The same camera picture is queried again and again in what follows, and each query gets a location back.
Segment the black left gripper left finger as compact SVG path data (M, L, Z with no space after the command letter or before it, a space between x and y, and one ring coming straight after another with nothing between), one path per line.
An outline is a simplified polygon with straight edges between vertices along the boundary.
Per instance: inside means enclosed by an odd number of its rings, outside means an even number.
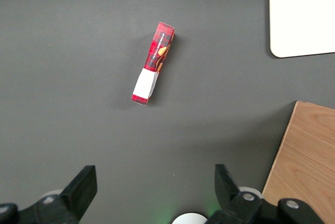
M96 193L96 167L87 165L64 189L45 193L23 210L2 203L1 223L79 223Z

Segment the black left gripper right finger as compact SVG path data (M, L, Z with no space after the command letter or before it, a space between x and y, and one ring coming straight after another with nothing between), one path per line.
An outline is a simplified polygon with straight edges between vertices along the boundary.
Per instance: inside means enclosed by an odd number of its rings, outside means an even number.
M302 200L283 198L275 206L241 191L224 164L215 165L215 193L221 210L214 213L214 223L323 223Z

